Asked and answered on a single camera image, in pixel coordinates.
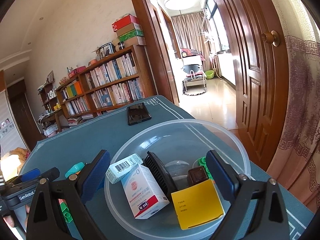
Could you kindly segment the person's left hand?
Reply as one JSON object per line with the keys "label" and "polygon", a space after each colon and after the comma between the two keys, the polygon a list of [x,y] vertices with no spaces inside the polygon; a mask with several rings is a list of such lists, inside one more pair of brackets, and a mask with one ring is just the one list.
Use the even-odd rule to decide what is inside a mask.
{"label": "person's left hand", "polygon": [[[25,218],[25,221],[24,221],[25,227],[27,227],[28,218],[29,218],[29,212],[30,212],[30,206],[26,205],[25,206],[26,218]],[[3,219],[7,223],[8,226],[10,226],[12,228],[15,227],[14,219],[11,216],[4,216]]]}

